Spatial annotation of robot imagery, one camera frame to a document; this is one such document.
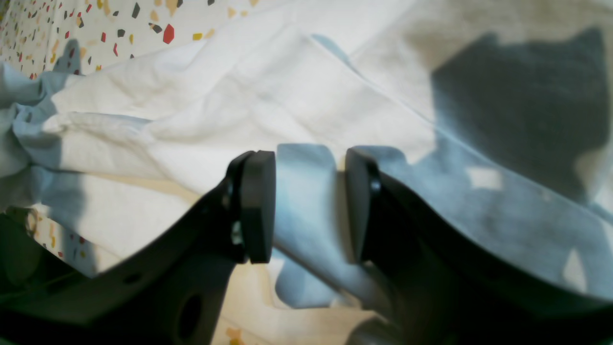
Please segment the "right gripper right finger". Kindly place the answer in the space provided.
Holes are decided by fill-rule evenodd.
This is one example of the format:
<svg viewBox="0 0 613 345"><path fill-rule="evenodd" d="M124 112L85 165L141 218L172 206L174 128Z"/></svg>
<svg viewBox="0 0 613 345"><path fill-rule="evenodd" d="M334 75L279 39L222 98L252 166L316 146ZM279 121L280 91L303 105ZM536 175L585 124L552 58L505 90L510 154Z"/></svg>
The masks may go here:
<svg viewBox="0 0 613 345"><path fill-rule="evenodd" d="M359 147L344 183L354 257L390 282L408 345L610 345L612 300L574 292L469 240Z"/></svg>

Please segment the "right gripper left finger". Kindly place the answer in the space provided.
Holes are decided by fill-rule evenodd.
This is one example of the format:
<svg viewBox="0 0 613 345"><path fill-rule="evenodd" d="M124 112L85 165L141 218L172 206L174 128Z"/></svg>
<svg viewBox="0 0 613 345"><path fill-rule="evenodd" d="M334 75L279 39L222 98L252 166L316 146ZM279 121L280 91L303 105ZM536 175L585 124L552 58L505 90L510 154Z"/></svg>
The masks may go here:
<svg viewBox="0 0 613 345"><path fill-rule="evenodd" d="M15 345L208 345L238 264L273 249L273 151L246 151L221 182L138 253L44 299L1 308Z"/></svg>

